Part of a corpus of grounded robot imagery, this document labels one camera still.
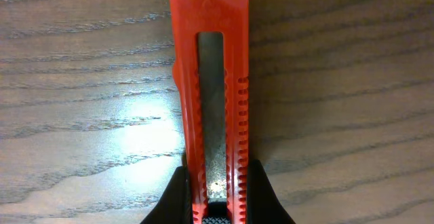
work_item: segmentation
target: wooden table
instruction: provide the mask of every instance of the wooden table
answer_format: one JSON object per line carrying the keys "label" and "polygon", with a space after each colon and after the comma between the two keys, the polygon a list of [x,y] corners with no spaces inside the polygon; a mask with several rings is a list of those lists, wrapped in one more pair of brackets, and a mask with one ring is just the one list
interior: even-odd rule
{"label": "wooden table", "polygon": [[[138,223],[184,150],[168,0],[0,0],[0,223]],[[434,0],[250,0],[250,140],[297,223],[434,223]]]}

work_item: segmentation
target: wooden surface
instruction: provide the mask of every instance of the wooden surface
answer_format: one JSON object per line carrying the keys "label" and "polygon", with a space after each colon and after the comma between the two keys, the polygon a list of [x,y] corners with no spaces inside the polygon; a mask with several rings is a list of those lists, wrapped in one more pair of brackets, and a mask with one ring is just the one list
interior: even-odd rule
{"label": "wooden surface", "polygon": [[[297,223],[434,223],[434,0],[250,0]],[[168,0],[0,0],[0,223],[138,223],[184,149]]]}

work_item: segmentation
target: red plastic handle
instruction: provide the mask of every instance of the red plastic handle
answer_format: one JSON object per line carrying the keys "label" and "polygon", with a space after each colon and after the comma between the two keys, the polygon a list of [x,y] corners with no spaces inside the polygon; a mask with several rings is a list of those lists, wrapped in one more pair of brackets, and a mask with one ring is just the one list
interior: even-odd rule
{"label": "red plastic handle", "polygon": [[207,214],[197,35],[223,34],[227,208],[232,223],[246,223],[248,166],[248,0],[170,0],[176,62],[191,178],[193,221]]}

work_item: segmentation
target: brown wood background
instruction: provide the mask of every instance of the brown wood background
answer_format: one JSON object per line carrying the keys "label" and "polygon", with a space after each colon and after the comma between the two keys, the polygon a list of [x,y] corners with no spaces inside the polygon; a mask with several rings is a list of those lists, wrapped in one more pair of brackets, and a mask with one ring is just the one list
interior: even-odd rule
{"label": "brown wood background", "polygon": [[[0,223],[138,223],[184,148],[168,0],[0,0]],[[297,223],[434,223],[434,0],[250,0]]]}

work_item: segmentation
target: wood grain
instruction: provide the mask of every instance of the wood grain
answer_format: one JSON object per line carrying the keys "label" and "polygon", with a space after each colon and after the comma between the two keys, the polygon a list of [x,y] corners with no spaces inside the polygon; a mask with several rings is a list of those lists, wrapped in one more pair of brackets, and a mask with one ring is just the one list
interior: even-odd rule
{"label": "wood grain", "polygon": [[[184,136],[168,0],[0,0],[0,223],[138,223]],[[297,223],[434,222],[434,0],[250,0],[250,138]]]}

